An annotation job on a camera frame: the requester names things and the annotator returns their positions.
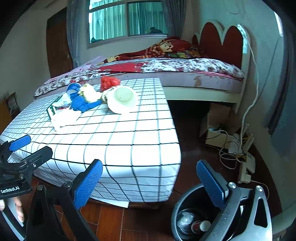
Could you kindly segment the blue cloth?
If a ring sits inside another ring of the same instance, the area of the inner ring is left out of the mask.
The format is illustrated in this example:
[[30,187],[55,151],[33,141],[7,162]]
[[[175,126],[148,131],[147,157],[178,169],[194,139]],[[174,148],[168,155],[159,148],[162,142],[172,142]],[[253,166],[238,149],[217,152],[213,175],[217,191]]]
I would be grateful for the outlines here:
[[101,100],[89,103],[85,100],[83,96],[80,96],[77,92],[70,94],[70,99],[72,101],[70,108],[74,111],[81,111],[81,113],[84,113],[87,110],[93,109],[102,104]]

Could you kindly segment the blue paper cup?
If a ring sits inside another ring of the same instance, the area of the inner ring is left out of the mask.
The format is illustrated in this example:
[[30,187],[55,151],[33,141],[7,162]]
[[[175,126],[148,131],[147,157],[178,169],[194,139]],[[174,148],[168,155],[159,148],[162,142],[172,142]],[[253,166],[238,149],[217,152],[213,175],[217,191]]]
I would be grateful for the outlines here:
[[116,114],[130,113],[138,105],[137,93],[128,86],[115,86],[106,97],[109,109]]
[[82,85],[79,83],[70,83],[67,87],[66,93],[70,95],[72,93],[78,92],[81,87]]

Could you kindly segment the dark wooden door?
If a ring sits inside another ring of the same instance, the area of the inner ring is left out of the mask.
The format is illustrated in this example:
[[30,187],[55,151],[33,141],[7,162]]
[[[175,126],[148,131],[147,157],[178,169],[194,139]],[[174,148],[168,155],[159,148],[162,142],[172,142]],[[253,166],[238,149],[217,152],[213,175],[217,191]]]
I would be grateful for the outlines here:
[[63,8],[47,20],[46,46],[51,78],[73,69],[67,40],[67,8]]

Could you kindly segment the green drink carton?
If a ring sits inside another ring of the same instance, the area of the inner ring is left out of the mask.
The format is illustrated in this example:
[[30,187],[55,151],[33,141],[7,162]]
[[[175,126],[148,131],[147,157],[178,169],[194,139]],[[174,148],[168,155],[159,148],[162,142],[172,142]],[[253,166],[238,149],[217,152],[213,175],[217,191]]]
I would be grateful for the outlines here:
[[54,106],[55,103],[57,103],[61,99],[61,95],[58,96],[46,109],[46,113],[48,115],[49,120],[51,121],[52,117],[57,113],[58,107]]

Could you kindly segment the red plastic bag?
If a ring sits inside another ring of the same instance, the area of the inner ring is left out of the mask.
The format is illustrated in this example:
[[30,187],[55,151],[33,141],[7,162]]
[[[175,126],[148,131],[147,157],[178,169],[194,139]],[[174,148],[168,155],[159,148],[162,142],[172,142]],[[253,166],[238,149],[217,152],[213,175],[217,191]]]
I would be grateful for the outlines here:
[[120,80],[112,76],[102,76],[100,91],[103,92],[114,86],[120,85]]

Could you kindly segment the red paper cup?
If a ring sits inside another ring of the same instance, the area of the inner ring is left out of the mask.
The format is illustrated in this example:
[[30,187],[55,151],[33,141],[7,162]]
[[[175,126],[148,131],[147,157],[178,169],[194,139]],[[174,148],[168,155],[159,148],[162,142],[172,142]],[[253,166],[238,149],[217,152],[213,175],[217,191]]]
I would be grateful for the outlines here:
[[204,220],[204,221],[195,221],[191,225],[191,231],[193,233],[207,232],[210,227],[211,227],[210,221],[207,221],[207,220]]

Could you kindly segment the clear plastic bag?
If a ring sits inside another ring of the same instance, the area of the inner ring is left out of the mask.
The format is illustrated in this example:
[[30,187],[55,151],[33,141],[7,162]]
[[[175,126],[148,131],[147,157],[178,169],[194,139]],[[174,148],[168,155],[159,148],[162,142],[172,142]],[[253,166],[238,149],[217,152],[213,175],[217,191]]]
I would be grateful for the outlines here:
[[194,213],[188,211],[182,211],[177,218],[177,227],[183,233],[189,233],[191,230],[191,224],[194,221]]

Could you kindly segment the grey curtain of window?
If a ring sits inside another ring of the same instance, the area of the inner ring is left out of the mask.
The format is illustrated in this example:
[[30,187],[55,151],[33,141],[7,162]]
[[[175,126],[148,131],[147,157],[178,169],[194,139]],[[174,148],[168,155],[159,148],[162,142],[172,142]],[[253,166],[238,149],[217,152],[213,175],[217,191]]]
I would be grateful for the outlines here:
[[69,0],[66,14],[66,32],[69,51],[72,57],[73,68],[80,66],[79,58],[79,0]]
[[181,37],[185,16],[186,0],[162,0],[162,7],[169,36]]

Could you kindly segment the white power strip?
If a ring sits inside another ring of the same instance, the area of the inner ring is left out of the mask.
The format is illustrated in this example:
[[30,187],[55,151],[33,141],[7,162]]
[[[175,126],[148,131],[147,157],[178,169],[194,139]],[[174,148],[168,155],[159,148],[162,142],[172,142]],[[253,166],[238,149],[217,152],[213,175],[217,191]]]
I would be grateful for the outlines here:
[[246,160],[240,164],[238,184],[250,183],[251,175],[255,173],[255,158],[252,154],[247,153]]

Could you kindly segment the grey curtain left of window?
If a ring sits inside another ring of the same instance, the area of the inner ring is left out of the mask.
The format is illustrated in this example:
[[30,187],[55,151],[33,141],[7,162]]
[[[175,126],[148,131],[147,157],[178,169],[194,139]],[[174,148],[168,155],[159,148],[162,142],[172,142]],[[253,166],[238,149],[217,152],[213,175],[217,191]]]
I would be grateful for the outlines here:
[[80,66],[79,58],[79,0],[69,0],[66,14],[66,32],[69,51],[72,57],[73,68]]

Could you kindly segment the black round trash bin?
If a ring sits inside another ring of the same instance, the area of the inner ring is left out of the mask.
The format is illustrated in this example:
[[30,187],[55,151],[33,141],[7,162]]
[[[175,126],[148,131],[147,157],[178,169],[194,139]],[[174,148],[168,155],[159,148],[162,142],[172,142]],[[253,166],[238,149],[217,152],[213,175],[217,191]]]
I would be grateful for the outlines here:
[[237,233],[240,205],[248,191],[238,186],[199,184],[184,193],[171,216],[175,240],[232,240]]

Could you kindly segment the beige cloth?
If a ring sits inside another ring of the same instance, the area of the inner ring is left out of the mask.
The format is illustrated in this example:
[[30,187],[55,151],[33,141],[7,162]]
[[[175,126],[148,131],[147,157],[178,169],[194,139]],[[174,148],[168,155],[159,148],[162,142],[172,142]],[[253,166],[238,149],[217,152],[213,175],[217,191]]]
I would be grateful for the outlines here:
[[107,89],[107,90],[105,90],[105,91],[102,92],[101,100],[102,100],[103,103],[107,103],[107,95],[112,90],[114,90],[114,88],[110,88],[110,89]]

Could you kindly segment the blue paper cup back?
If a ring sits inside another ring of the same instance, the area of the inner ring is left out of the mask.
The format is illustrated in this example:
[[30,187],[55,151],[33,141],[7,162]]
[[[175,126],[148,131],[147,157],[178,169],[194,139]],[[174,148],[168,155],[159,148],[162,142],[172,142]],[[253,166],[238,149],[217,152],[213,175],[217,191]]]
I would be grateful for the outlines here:
[[70,83],[67,87],[66,93],[70,95],[72,93],[78,92],[81,87],[82,85],[79,83]]

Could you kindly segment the yellow cloth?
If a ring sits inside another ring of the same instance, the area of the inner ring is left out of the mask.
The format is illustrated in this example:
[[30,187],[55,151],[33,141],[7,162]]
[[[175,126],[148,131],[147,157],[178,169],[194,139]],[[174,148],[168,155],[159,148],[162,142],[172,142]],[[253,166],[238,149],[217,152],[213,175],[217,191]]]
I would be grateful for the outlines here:
[[88,103],[93,103],[101,99],[102,93],[97,92],[94,87],[90,84],[84,84],[80,87],[78,94],[84,97]]

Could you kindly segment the white tissue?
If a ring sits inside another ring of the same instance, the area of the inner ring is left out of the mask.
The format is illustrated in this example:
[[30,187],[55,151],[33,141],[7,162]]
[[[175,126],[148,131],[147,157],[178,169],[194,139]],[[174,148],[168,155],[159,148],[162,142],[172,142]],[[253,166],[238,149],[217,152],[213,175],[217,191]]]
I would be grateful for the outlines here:
[[51,124],[57,132],[62,127],[74,124],[80,116],[79,110],[62,109],[51,117]]

